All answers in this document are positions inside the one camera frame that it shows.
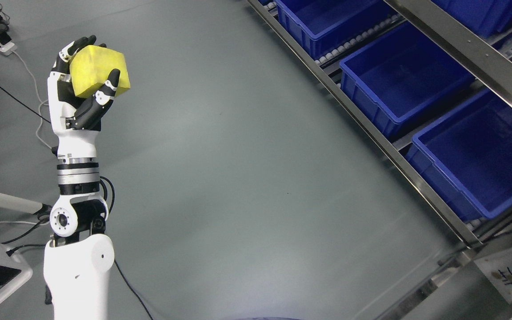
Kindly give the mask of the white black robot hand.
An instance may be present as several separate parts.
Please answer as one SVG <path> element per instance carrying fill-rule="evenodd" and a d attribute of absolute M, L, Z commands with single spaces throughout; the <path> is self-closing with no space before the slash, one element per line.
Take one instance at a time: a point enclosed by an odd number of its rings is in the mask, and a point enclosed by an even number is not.
<path fill-rule="evenodd" d="M 49 115 L 59 143 L 56 157 L 60 164 L 80 163 L 96 158 L 95 140 L 101 131 L 101 118 L 113 104 L 120 70 L 112 69 L 105 83 L 87 99 L 73 90 L 70 66 L 81 49 L 94 45 L 95 35 L 79 38 L 61 49 L 47 80 Z"/>

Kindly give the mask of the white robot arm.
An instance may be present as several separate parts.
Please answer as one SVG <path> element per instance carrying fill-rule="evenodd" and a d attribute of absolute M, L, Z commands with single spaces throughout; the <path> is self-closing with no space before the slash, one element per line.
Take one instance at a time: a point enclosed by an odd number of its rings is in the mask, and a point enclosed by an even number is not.
<path fill-rule="evenodd" d="M 105 320 L 115 253 L 105 233 L 109 210 L 98 162 L 59 155 L 57 176 L 60 195 L 49 215 L 53 233 L 44 250 L 53 318 Z"/>

